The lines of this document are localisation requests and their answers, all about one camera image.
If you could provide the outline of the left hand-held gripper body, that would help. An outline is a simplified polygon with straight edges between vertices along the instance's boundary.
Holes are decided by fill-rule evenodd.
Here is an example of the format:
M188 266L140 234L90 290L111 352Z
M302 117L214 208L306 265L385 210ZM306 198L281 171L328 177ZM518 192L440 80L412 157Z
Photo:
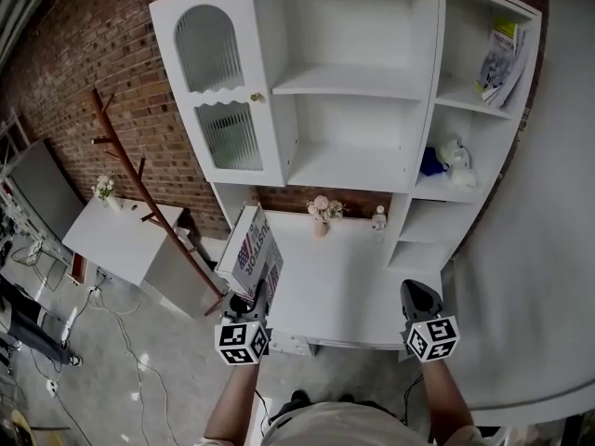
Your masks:
M259 364L269 352L271 329L266 317L253 315L255 300L246 303L236 293L228 293L221 306L220 321L215 326L214 346L230 366Z

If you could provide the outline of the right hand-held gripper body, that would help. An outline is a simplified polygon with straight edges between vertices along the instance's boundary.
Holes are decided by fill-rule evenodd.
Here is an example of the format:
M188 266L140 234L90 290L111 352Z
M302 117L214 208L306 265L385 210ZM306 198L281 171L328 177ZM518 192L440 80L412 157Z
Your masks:
M459 342L455 316L445 316L443 300L423 282L406 279L401 285L406 350L420 362L450 357Z

